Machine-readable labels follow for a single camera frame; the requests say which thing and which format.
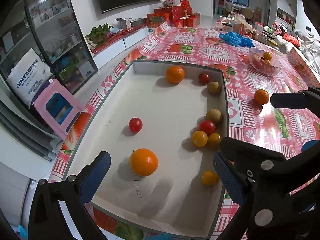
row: orange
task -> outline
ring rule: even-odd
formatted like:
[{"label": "orange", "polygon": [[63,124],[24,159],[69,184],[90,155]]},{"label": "orange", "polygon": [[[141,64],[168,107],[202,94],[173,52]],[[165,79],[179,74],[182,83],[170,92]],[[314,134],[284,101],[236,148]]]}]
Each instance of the orange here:
[{"label": "orange", "polygon": [[219,177],[214,171],[205,171],[201,177],[202,185],[211,186],[217,184]]},{"label": "orange", "polygon": [[178,84],[184,78],[184,70],[179,66],[172,66],[167,69],[165,76],[169,83]]},{"label": "orange", "polygon": [[258,89],[254,93],[254,100],[260,105],[265,105],[269,102],[269,93],[263,89]]},{"label": "orange", "polygon": [[130,166],[136,174],[149,176],[158,168],[158,158],[148,149],[138,149],[130,156]]},{"label": "orange", "polygon": [[221,140],[222,140],[222,138],[221,138],[220,134],[215,132],[209,136],[208,144],[211,147],[217,148],[217,147],[219,147]]},{"label": "orange", "polygon": [[208,136],[203,131],[196,131],[193,133],[191,140],[194,146],[203,147],[208,141]]},{"label": "orange", "polygon": [[270,54],[270,52],[265,52],[265,53],[263,53],[263,57],[264,57],[264,59],[267,59],[267,60],[272,60],[272,56],[271,56],[271,54]]}]

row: potted plant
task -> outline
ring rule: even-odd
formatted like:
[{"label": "potted plant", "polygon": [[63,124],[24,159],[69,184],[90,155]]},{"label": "potted plant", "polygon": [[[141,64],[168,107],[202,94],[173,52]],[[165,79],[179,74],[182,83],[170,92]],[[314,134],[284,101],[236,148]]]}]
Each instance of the potted plant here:
[{"label": "potted plant", "polygon": [[112,36],[110,28],[114,28],[112,25],[108,24],[99,25],[98,27],[93,27],[91,32],[85,36],[88,42],[94,43],[97,46],[101,46],[107,43],[109,38]]}]

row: tangerine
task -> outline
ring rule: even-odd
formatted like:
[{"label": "tangerine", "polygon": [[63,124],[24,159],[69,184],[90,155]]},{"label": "tangerine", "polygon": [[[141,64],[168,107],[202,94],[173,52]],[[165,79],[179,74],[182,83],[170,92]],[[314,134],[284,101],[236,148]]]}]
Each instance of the tangerine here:
[{"label": "tangerine", "polygon": [[172,66],[167,69],[165,76],[167,81],[172,84],[180,83],[184,78],[184,70],[179,66]]},{"label": "tangerine", "polygon": [[269,99],[270,99],[269,93],[263,89],[258,89],[254,93],[254,100],[260,105],[265,105],[266,103],[269,102]]},{"label": "tangerine", "polygon": [[137,175],[149,176],[158,168],[158,158],[148,149],[138,149],[130,156],[130,166]]},{"label": "tangerine", "polygon": [[263,58],[270,61],[270,60],[272,60],[272,55],[270,52],[266,51],[265,53],[263,53]]}]

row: cardboard tray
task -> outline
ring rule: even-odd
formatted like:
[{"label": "cardboard tray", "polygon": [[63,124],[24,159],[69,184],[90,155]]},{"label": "cardboard tray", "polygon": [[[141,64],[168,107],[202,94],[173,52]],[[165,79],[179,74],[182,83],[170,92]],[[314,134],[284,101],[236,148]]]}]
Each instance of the cardboard tray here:
[{"label": "cardboard tray", "polygon": [[[166,70],[180,65],[185,78],[169,84]],[[222,84],[219,96],[198,83],[207,73]],[[225,119],[217,132],[228,136],[228,107],[221,70],[164,61],[136,60],[116,80],[81,135],[64,179],[78,174],[100,151],[111,155],[111,167],[92,199],[92,205],[125,223],[148,232],[170,233],[180,238],[209,239],[219,216],[224,188],[219,181],[203,186],[204,171],[214,170],[213,152],[197,148],[190,137],[212,108]],[[142,130],[133,135],[128,122],[139,117]],[[130,168],[133,150],[147,148],[159,160],[148,177]]]}]

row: chair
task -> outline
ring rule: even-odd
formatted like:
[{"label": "chair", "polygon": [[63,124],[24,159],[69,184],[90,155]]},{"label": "chair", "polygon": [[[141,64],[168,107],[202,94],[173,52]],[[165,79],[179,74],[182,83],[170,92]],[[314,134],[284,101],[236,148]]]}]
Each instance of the chair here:
[{"label": "chair", "polygon": [[54,132],[65,140],[84,107],[56,79],[48,82],[33,99],[33,106]]},{"label": "chair", "polygon": [[242,14],[245,18],[246,18],[246,21],[251,24],[251,21],[252,21],[252,17],[253,17],[253,11],[250,10],[249,8],[247,7],[244,7],[244,8],[241,8],[240,9],[240,14]]},{"label": "chair", "polygon": [[232,12],[232,3],[225,1],[224,7],[225,7],[225,9],[226,9],[226,11],[227,11],[227,16],[228,16],[228,14],[229,14],[230,12]]}]

